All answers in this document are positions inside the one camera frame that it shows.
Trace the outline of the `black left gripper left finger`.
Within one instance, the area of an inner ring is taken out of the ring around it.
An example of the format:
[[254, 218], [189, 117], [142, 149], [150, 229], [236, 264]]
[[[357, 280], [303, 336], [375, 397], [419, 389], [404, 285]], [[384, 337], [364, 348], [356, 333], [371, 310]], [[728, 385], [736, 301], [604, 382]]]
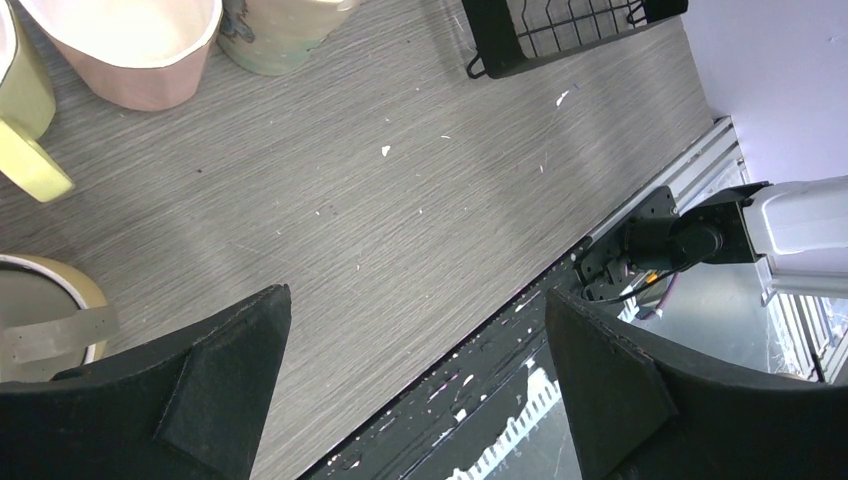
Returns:
[[5, 479], [247, 479], [291, 325], [288, 285], [45, 382], [1, 386]]

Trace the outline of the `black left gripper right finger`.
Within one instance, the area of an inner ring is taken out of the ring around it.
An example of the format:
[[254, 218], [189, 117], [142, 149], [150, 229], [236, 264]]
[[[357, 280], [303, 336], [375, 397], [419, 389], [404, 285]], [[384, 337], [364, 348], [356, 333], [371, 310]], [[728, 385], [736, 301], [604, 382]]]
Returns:
[[847, 390], [728, 363], [546, 296], [545, 323], [585, 479], [843, 479]]

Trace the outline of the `pale yellow faceted mug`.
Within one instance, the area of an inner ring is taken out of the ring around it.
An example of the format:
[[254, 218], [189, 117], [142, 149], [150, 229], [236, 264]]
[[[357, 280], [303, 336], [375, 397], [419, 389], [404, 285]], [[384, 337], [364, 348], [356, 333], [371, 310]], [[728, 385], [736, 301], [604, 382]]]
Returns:
[[74, 183], [38, 140], [56, 113], [44, 61], [7, 1], [1, 3], [1, 173], [47, 203]]

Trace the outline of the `pink faceted mug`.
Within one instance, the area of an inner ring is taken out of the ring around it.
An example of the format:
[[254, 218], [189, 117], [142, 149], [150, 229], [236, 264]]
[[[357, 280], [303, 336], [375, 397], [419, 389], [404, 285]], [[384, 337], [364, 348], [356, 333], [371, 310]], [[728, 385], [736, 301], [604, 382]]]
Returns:
[[197, 92], [223, 14], [217, 0], [21, 6], [94, 94], [144, 112], [174, 108]]

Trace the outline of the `tall cream dragon mug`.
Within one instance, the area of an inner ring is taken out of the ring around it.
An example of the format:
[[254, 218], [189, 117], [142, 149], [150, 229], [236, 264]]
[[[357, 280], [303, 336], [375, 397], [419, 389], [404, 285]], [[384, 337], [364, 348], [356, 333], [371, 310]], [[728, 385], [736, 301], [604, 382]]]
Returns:
[[359, 0], [224, 0], [218, 45], [240, 67], [281, 76], [298, 69]]

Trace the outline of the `black wire dish rack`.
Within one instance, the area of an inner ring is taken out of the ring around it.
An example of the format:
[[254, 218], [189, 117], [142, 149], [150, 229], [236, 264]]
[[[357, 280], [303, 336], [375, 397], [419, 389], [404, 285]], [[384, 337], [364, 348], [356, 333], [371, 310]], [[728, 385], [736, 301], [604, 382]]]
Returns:
[[626, 38], [687, 12], [687, 0], [467, 0], [471, 79], [514, 76]]

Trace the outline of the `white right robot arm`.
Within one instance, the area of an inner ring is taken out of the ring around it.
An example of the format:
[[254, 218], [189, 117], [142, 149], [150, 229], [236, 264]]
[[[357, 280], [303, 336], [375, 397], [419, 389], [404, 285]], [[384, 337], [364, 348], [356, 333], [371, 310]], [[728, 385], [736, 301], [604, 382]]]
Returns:
[[637, 220], [622, 236], [634, 267], [672, 275], [847, 246], [847, 178], [723, 189], [681, 215]]

